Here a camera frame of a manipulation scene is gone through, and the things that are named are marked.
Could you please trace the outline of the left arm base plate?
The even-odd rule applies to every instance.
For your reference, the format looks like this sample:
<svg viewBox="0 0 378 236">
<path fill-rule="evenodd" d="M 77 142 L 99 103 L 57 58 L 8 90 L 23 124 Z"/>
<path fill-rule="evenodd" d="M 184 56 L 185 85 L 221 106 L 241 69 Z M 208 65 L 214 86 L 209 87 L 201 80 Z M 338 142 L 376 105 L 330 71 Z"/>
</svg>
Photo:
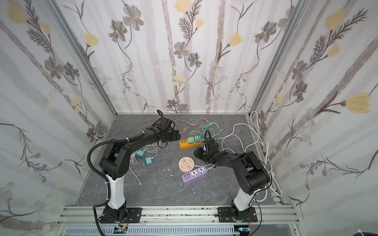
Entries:
<svg viewBox="0 0 378 236">
<path fill-rule="evenodd" d="M 113 209 L 108 205 L 105 206 L 102 215 L 99 217 L 100 223 L 139 223 L 142 215 L 141 207 L 121 207 Z"/>
</svg>

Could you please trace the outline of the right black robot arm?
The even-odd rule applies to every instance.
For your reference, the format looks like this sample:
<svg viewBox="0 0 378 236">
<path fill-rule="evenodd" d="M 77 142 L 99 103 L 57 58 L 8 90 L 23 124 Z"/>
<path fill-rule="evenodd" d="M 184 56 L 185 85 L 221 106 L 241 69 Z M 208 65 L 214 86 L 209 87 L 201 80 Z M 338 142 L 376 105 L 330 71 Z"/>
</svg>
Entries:
<svg viewBox="0 0 378 236">
<path fill-rule="evenodd" d="M 230 217 L 236 222 L 245 218 L 250 220 L 252 201 L 257 193 L 266 190 L 272 183 L 272 176 L 264 162 L 252 151 L 236 154 L 219 150 L 218 143 L 209 131 L 204 135 L 204 147 L 199 147 L 194 155 L 209 166 L 233 170 L 240 189 L 230 204 Z"/>
</svg>

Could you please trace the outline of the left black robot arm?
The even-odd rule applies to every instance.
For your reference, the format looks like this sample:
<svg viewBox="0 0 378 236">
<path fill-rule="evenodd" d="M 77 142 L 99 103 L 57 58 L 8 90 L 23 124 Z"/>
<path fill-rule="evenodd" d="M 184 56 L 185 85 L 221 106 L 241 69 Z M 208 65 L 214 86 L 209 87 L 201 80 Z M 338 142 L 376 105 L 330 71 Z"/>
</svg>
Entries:
<svg viewBox="0 0 378 236">
<path fill-rule="evenodd" d="M 112 139 L 94 145 L 87 154 L 90 169 L 105 180 L 105 202 L 93 206 L 95 223 L 121 223 L 130 215 L 124 196 L 124 177 L 130 169 L 131 155 L 146 145 L 179 141 L 181 136 L 175 122 L 157 110 L 159 118 L 135 136 L 122 140 Z M 91 162 L 92 153 L 104 146 L 98 170 Z"/>
</svg>

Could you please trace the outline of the purple power strip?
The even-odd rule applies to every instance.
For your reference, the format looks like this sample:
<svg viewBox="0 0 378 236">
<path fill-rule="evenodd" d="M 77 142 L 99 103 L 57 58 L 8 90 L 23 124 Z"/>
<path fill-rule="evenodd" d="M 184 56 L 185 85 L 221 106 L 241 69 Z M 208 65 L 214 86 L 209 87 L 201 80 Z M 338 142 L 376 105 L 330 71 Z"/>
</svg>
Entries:
<svg viewBox="0 0 378 236">
<path fill-rule="evenodd" d="M 187 184 L 193 180 L 201 178 L 208 174 L 208 169 L 205 166 L 198 167 L 182 175 L 183 183 Z"/>
</svg>

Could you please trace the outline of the orange power strip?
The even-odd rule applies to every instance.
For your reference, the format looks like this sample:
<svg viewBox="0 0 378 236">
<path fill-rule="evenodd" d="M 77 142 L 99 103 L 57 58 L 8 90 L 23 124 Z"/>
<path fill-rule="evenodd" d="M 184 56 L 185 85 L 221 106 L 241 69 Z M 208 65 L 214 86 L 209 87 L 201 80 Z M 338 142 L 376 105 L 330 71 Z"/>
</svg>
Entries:
<svg viewBox="0 0 378 236">
<path fill-rule="evenodd" d="M 193 142 L 189 143 L 188 139 L 181 140 L 179 142 L 180 149 L 190 148 L 190 147 L 194 147 L 194 146 L 202 144 L 202 140 L 201 139 L 198 142 L 196 142 L 195 139 L 192 138 L 192 139 L 190 139 L 190 141 L 193 141 Z"/>
</svg>

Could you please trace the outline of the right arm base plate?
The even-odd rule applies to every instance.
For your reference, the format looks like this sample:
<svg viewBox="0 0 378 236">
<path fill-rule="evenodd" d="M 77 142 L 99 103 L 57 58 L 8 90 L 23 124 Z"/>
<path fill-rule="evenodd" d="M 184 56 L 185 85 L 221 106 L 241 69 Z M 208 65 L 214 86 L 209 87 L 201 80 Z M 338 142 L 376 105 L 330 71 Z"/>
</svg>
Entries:
<svg viewBox="0 0 378 236">
<path fill-rule="evenodd" d="M 239 211 L 236 207 L 218 207 L 216 216 L 220 223 L 256 223 L 258 217 L 254 207 Z"/>
</svg>

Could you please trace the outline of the green charger plug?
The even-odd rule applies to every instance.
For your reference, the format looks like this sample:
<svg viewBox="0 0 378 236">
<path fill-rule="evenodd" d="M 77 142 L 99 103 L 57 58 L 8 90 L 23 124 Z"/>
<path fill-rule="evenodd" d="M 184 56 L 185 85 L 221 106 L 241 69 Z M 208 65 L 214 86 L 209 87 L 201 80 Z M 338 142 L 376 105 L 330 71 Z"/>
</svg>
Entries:
<svg viewBox="0 0 378 236">
<path fill-rule="evenodd" d="M 188 144 L 193 144 L 194 142 L 195 138 L 193 136 L 188 138 Z"/>
</svg>

